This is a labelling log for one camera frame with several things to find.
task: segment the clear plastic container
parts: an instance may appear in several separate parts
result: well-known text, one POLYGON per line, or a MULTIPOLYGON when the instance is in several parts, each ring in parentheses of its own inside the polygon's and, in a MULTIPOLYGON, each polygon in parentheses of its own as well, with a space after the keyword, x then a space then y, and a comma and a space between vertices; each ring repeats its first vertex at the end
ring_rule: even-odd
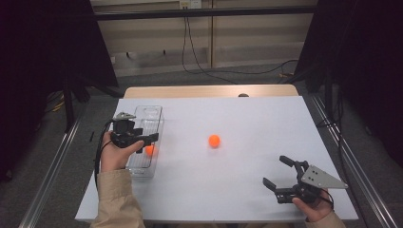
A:
POLYGON ((133 178, 153 178, 160 152, 163 135, 163 108, 161 106, 137 106, 135 111, 135 128, 142 128, 143 135, 159 133, 159 139, 151 146, 143 148, 142 153, 130 156, 126 168, 133 178))

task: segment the beige sleeve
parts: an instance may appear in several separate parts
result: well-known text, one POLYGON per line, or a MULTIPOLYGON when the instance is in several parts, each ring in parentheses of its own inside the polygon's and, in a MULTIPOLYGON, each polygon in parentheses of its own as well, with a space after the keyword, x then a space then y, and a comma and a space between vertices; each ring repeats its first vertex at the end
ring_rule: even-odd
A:
POLYGON ((345 228, 343 221, 336 215, 335 212, 331 212, 325 218, 316 222, 305 222, 307 228, 345 228))
POLYGON ((98 216, 90 227, 144 227, 143 214, 134 198, 128 170, 98 174, 98 197, 98 216))

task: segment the orange ball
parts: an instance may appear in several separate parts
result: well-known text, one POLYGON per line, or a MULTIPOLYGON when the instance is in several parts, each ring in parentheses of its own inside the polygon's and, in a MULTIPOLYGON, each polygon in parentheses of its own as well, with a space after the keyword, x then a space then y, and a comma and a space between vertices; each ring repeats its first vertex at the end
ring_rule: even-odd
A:
POLYGON ((152 144, 152 145, 148 145, 148 146, 145 147, 145 153, 146 153, 148 156, 152 156, 153 152, 157 152, 157 147, 154 146, 153 144, 152 144))
POLYGON ((211 135, 208 138, 208 143, 210 144, 211 147, 218 147, 220 145, 220 137, 218 135, 211 135))

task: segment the hand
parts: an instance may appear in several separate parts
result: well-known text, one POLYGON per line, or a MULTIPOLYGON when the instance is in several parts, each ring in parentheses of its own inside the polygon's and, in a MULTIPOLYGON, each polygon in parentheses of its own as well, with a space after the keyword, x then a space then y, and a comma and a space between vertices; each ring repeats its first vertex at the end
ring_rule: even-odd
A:
POLYGON ((101 173, 125 168, 130 155, 141 149, 144 145, 143 141, 138 141, 126 148, 119 148, 110 140, 111 133, 111 131, 108 131, 104 134, 101 173))
MULTIPOLYGON (((328 200, 329 195, 325 191, 327 189, 322 189, 320 195, 328 200)), ((293 204, 306 215, 310 222, 319 221, 333 211, 331 204, 322 199, 317 199, 316 202, 308 205, 300 198, 293 198, 293 204)))

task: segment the wire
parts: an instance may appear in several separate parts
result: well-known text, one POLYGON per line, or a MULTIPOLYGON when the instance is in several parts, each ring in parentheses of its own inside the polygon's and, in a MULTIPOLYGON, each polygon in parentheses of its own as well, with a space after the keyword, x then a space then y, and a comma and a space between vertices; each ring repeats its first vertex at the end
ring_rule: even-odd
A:
POLYGON ((198 57, 196 56, 195 48, 194 48, 194 46, 193 46, 192 34, 191 34, 191 31, 190 31, 189 18, 187 18, 187 17, 184 18, 184 36, 183 36, 183 49, 182 49, 182 66, 183 66, 183 69, 184 69, 186 72, 188 72, 188 73, 191 73, 191 74, 200 74, 200 73, 204 73, 204 74, 206 74, 206 75, 209 76, 209 77, 216 78, 216 79, 220 79, 220 80, 224 80, 225 82, 228 82, 228 83, 237 85, 237 83, 235 83, 235 82, 233 82, 233 81, 230 81, 230 80, 227 80, 227 79, 224 79, 224 78, 221 78, 221 77, 217 77, 217 76, 211 75, 211 74, 209 74, 208 72, 206 72, 204 69, 202 69, 202 67, 201 67, 200 64, 199 64, 198 57), (186 67, 184 66, 184 48, 185 48, 185 46, 186 46, 187 27, 189 27, 189 38, 190 38, 190 44, 191 44, 192 50, 193 50, 193 56, 195 57, 196 64, 198 65, 198 67, 199 67, 199 69, 201 70, 201 72, 191 72, 191 71, 187 70, 186 67))
POLYGON ((297 61, 298 60, 288 60, 288 61, 282 63, 280 66, 277 66, 277 67, 269 69, 269 70, 261 71, 261 72, 242 72, 242 71, 233 71, 233 70, 216 70, 216 69, 215 70, 211 70, 211 69, 206 70, 206 69, 203 69, 200 66, 198 58, 196 56, 195 48, 194 48, 194 45, 193 45, 192 33, 191 33, 191 29, 190 29, 189 18, 188 17, 184 18, 184 38, 183 38, 183 49, 182 49, 182 66, 183 66, 183 69, 188 73, 191 73, 191 74, 202 74, 203 73, 203 74, 206 74, 206 75, 208 75, 210 77, 213 77, 213 78, 221 79, 221 80, 224 80, 224 81, 232 83, 232 84, 237 84, 237 83, 232 82, 230 80, 226 80, 226 79, 223 79, 221 77, 211 75, 209 73, 235 73, 235 74, 246 74, 246 75, 248 75, 248 74, 250 74, 250 75, 259 75, 259 74, 265 74, 265 73, 273 72, 273 71, 275 71, 275 70, 277 70, 279 68, 281 68, 281 72, 283 72, 283 67, 286 64, 297 62, 297 61), (189 39, 190 39, 190 43, 191 43, 191 47, 192 47, 192 51, 193 51, 193 56, 195 57, 196 63, 198 65, 199 69, 201 70, 200 72, 189 71, 184 65, 184 49, 185 49, 185 46, 186 46, 186 35, 187 35, 187 33, 189 34, 189 39))
POLYGON ((335 107, 333 108, 333 115, 337 113, 337 119, 329 119, 329 118, 324 118, 321 120, 319 123, 316 123, 316 127, 327 127, 330 125, 341 125, 341 118, 343 117, 344 114, 344 106, 343 106, 343 96, 341 93, 340 88, 338 89, 337 92, 337 102, 335 104, 335 107))
POLYGON ((321 200, 326 201, 327 203, 329 203, 329 204, 331 205, 331 207, 332 207, 332 210, 335 209, 335 201, 333 200, 332 195, 330 195, 330 193, 329 193, 328 191, 324 190, 323 188, 321 188, 320 190, 322 190, 323 192, 325 192, 325 193, 329 196, 330 199, 323 198, 322 196, 317 196, 317 197, 318 197, 319 199, 321 199, 321 200))
POLYGON ((97 181, 97 176, 100 173, 100 163, 101 163, 101 155, 102 151, 104 150, 105 146, 108 145, 110 142, 107 142, 104 146, 102 146, 104 134, 106 130, 109 128, 109 125, 113 123, 113 120, 109 120, 105 123, 104 128, 101 132, 100 139, 98 141, 98 147, 97 151, 95 154, 95 160, 94 160, 94 179, 95 179, 95 186, 98 188, 98 181, 97 181))
POLYGON ((280 74, 279 80, 277 81, 277 84, 280 84, 280 83, 282 82, 283 74, 284 74, 284 68, 283 68, 282 65, 281 65, 281 74, 280 74))

